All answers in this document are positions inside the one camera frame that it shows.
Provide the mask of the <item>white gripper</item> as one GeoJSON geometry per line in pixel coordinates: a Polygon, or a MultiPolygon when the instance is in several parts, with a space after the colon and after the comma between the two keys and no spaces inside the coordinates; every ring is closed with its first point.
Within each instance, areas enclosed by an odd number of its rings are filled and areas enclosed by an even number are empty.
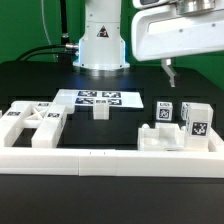
{"type": "Polygon", "coordinates": [[[161,60],[175,87],[172,57],[224,50],[224,0],[132,0],[132,52],[138,61],[161,60]]]}

